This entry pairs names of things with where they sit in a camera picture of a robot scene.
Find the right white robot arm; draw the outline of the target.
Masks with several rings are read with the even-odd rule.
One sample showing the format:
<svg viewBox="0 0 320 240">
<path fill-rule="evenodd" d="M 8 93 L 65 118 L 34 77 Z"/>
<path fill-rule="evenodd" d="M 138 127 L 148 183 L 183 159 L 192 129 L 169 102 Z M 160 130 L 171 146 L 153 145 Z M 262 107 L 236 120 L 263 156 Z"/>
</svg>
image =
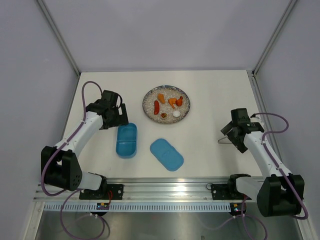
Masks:
<svg viewBox="0 0 320 240">
<path fill-rule="evenodd" d="M 222 134 L 241 152 L 249 151 L 256 161 L 262 176 L 260 183 L 248 174 L 232 174 L 227 181 L 227 193 L 232 198 L 241 195 L 256 201 L 264 217 L 308 217 L 303 203 L 305 182 L 301 175 L 294 175 L 280 161 L 258 122 L 228 123 Z"/>
</svg>

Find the pink handled metal tongs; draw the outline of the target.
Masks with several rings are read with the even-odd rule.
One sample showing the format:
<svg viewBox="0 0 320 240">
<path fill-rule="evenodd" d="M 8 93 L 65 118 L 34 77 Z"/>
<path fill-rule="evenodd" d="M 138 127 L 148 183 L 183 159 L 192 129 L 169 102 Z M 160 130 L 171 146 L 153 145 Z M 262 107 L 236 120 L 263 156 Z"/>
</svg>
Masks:
<svg viewBox="0 0 320 240">
<path fill-rule="evenodd" d="M 218 144 L 221 144 L 221 145 L 229 145 L 229 144 L 232 144 L 232 142 L 228 139 L 227 136 L 224 136 L 220 139 L 217 140 L 217 143 Z"/>
</svg>

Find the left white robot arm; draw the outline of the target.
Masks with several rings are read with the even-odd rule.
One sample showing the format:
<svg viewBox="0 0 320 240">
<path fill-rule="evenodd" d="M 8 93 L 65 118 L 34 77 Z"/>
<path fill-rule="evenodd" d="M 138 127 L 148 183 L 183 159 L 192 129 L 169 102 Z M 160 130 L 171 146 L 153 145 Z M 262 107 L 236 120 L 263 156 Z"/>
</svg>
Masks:
<svg viewBox="0 0 320 240">
<path fill-rule="evenodd" d="M 55 146 L 45 146 L 40 154 L 41 188 L 44 194 L 55 197 L 66 190 L 90 190 L 95 198 L 103 199 L 108 194 L 105 177 L 82 171 L 78 158 L 96 132 L 128 123 L 124 103 L 120 107 L 100 105 L 93 111 L 87 111 L 67 138 Z"/>
</svg>

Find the blue lunch box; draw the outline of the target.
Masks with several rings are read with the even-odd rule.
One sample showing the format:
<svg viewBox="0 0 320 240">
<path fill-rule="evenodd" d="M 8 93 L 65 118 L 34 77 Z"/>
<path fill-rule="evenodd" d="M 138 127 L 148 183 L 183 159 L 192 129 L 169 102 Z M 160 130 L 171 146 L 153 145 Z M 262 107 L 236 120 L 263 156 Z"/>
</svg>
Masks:
<svg viewBox="0 0 320 240">
<path fill-rule="evenodd" d="M 133 158 L 137 153 L 138 128 L 134 123 L 117 129 L 116 153 L 122 159 Z"/>
</svg>

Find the small noodle soup cup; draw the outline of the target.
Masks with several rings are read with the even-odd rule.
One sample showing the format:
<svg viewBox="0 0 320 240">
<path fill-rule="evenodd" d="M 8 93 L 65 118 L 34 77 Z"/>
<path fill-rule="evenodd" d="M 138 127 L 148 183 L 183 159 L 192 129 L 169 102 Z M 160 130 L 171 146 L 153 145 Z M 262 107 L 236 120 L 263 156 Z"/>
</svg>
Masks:
<svg viewBox="0 0 320 240">
<path fill-rule="evenodd" d="M 160 117 L 164 120 L 164 119 L 166 119 L 166 118 L 168 117 L 168 114 L 165 113 L 165 112 L 162 112 L 162 113 L 160 114 Z"/>
</svg>

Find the blue lunch box lid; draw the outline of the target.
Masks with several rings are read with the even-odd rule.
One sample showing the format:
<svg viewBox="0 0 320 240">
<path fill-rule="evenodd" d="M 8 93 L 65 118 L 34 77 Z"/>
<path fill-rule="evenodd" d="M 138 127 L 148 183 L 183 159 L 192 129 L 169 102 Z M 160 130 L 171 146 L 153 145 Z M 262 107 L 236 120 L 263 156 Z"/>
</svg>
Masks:
<svg viewBox="0 0 320 240">
<path fill-rule="evenodd" d="M 150 145 L 150 152 L 170 172 L 177 171 L 183 164 L 183 156 L 164 138 Z"/>
</svg>

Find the red sausage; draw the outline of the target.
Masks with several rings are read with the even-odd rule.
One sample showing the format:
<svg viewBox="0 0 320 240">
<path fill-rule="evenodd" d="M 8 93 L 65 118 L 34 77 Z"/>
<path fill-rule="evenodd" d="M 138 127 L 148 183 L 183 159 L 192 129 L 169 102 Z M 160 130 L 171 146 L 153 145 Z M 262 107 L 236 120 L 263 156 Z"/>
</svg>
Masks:
<svg viewBox="0 0 320 240">
<path fill-rule="evenodd" d="M 160 112 L 160 104 L 157 100 L 154 101 L 154 111 L 153 114 L 154 115 L 158 115 Z"/>
</svg>

